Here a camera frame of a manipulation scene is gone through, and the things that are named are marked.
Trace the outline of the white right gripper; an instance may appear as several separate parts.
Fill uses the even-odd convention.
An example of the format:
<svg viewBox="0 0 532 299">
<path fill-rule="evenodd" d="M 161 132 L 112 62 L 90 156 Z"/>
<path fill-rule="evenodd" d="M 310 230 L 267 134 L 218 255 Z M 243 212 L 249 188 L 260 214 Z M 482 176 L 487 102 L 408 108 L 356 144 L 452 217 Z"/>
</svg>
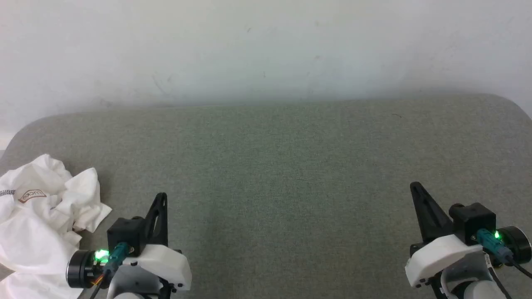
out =
<svg viewBox="0 0 532 299">
<path fill-rule="evenodd" d="M 422 242 L 429 243 L 406 263 L 410 286 L 417 287 L 437 273 L 442 274 L 444 282 L 481 277 L 485 272 L 482 246 L 466 245 L 452 235 L 452 220 L 420 182 L 411 182 L 410 191 Z"/>
</svg>

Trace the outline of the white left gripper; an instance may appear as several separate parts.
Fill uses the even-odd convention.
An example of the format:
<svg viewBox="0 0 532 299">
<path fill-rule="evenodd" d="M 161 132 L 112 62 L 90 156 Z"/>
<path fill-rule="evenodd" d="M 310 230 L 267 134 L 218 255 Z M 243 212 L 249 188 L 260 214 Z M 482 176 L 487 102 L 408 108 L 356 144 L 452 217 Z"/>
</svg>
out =
<svg viewBox="0 0 532 299">
<path fill-rule="evenodd" d="M 189 291 L 192 272 L 185 255 L 168 248 L 167 194 L 158 193 L 145 217 L 146 244 L 139 257 L 127 257 L 118 268 L 119 292 L 159 292 L 162 280 L 177 291 Z"/>
</svg>

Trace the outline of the white garment with brown label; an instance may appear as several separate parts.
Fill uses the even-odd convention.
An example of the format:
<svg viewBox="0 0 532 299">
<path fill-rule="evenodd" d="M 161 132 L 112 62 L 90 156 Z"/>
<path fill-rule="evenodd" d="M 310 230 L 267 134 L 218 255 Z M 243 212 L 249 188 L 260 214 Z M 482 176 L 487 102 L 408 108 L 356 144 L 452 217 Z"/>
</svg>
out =
<svg viewBox="0 0 532 299">
<path fill-rule="evenodd" d="M 110 214 L 95 168 L 76 176 L 48 154 L 0 177 L 0 299 L 78 299 L 65 271 L 80 231 L 93 233 Z"/>
</svg>

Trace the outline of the grey-green fabric sofa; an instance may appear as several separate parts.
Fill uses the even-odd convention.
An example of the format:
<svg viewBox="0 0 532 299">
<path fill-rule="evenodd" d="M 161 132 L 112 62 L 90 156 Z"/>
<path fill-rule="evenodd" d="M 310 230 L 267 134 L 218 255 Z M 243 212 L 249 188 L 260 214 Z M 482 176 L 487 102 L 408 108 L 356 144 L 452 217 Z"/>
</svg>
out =
<svg viewBox="0 0 532 299">
<path fill-rule="evenodd" d="M 82 248 L 167 193 L 192 269 L 172 299 L 434 299 L 404 273 L 413 181 L 532 237 L 532 118 L 498 96 L 65 114 L 21 129 L 0 175 L 42 154 L 97 170 L 112 214 Z"/>
</svg>

